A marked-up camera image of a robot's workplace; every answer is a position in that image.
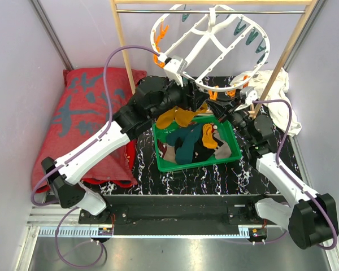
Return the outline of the white oval clip hanger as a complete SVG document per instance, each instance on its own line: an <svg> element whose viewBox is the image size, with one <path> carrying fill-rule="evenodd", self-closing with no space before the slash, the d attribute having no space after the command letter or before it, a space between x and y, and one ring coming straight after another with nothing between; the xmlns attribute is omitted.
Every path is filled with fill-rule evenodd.
<svg viewBox="0 0 339 271"><path fill-rule="evenodd" d="M174 5L170 10L184 10ZM270 39L265 30L243 14L215 14L218 10L234 10L226 5L214 5L210 14L194 15L182 23L175 14L163 14L153 25L150 44L156 52L154 63L162 69L160 53L184 60L183 83L193 79L201 91L230 93L248 86L249 80L267 63ZM250 73L238 86L234 77Z"/></svg>

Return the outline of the mustard striped sock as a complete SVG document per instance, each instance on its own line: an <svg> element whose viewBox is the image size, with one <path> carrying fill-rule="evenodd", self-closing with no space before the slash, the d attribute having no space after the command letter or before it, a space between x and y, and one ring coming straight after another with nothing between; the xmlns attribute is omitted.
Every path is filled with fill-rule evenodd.
<svg viewBox="0 0 339 271"><path fill-rule="evenodd" d="M206 113L207 111L207 103L204 102L199 109L196 111L184 110L182 108L178 108L175 113L175 121L180 127L188 127L192 122L192 119L199 114Z"/></svg>
<svg viewBox="0 0 339 271"><path fill-rule="evenodd" d="M156 121L156 127L158 129L165 129L169 127L175 119L175 114L175 108L172 108L171 110L168 110L165 113L161 114Z"/></svg>

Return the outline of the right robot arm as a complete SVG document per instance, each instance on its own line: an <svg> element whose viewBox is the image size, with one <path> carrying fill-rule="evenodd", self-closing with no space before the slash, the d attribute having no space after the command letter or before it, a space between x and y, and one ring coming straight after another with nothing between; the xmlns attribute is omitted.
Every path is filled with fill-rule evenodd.
<svg viewBox="0 0 339 271"><path fill-rule="evenodd" d="M260 196L245 209L248 222L257 224L266 219L285 229L301 249L318 246L324 250L336 248L338 242L337 208L334 198L319 194L293 173L280 159L286 141L277 142L273 122L267 115L250 119L240 110L238 98L230 102L208 100L216 119L230 124L247 140L245 153L251 165L276 186L286 203Z"/></svg>

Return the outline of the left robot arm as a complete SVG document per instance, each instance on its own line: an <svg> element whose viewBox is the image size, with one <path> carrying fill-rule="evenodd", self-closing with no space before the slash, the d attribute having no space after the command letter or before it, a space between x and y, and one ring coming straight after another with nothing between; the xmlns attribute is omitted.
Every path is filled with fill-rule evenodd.
<svg viewBox="0 0 339 271"><path fill-rule="evenodd" d="M97 223L107 222L111 210L102 196L80 184L84 174L110 153L150 129L153 121L163 113L176 107L196 111L207 98L194 80L185 80L183 85L178 85L164 77L145 77L128 103L96 134L64 156L43 159L44 179L57 203L62 208L82 208Z"/></svg>

